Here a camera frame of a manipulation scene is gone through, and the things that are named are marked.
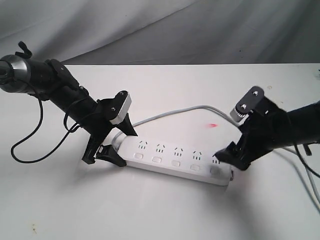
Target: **white power strip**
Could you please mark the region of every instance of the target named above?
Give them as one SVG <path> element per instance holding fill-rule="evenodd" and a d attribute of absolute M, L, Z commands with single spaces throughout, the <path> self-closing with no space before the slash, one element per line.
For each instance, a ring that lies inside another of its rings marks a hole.
<path fill-rule="evenodd" d="M 139 136 L 125 137 L 118 150 L 130 167 L 227 186 L 233 177 L 231 166 L 219 162 L 214 153 Z"/>

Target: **white backdrop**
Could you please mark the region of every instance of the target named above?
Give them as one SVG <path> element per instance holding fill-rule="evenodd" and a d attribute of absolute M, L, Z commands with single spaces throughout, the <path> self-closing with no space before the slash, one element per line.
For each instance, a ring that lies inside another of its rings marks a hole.
<path fill-rule="evenodd" d="M 0 56 L 22 40 L 66 64 L 319 63 L 319 10 L 318 0 L 0 0 Z"/>

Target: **white table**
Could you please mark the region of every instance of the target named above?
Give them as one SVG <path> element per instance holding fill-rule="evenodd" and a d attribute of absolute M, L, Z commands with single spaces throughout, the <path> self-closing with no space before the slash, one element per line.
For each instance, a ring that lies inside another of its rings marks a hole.
<path fill-rule="evenodd" d="M 285 110 L 320 99 L 320 64 L 68 68 L 94 99 L 128 90 L 133 123 L 195 105 L 229 113 L 254 85 Z M 247 171 L 236 172 L 226 191 L 101 160 L 87 165 L 81 161 L 89 137 L 83 129 L 70 135 L 50 158 L 21 164 L 11 158 L 10 147 L 36 126 L 38 103 L 28 95 L 3 91 L 0 103 L 1 239 L 320 239 L 319 213 L 287 162 L 295 162 L 307 178 L 293 154 L 279 150 L 281 155 L 262 157 Z M 42 128 L 16 154 L 33 160 L 49 152 L 65 134 L 63 116 L 45 102 Z M 207 128 L 209 123 L 218 127 Z M 231 124 L 206 110 L 169 116 L 136 131 L 213 152 L 240 136 Z M 320 147 L 311 150 L 307 161 L 320 172 Z"/>

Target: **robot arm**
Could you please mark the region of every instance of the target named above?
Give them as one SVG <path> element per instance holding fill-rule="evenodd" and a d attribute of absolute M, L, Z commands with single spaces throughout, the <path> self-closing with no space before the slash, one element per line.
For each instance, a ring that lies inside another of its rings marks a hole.
<path fill-rule="evenodd" d="M 114 98 L 95 101 L 62 63 L 55 59 L 35 61 L 23 42 L 19 46 L 23 52 L 0 59 L 0 88 L 8 93 L 29 94 L 40 101 L 50 100 L 66 113 L 66 117 L 70 116 L 84 128 L 90 134 L 82 158 L 87 164 L 101 159 L 125 166 L 125 160 L 111 145 L 103 146 L 99 152 L 97 150 L 113 128 L 126 135 L 137 136 L 128 114 L 131 104 L 129 93 L 123 90 Z"/>
<path fill-rule="evenodd" d="M 248 116 L 239 126 L 242 136 L 237 144 L 231 142 L 215 156 L 240 170 L 274 149 L 303 144 L 311 155 L 308 145 L 320 143 L 320 102 L 285 112 L 254 86 L 230 115 L 236 122 Z"/>

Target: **electrical outlet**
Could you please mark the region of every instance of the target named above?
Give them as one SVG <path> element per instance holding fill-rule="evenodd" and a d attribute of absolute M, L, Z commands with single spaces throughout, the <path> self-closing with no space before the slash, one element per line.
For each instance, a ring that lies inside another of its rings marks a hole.
<path fill-rule="evenodd" d="M 126 136 L 118 150 L 128 167 L 227 186 L 231 166 L 215 161 L 212 152 L 138 136 Z"/>

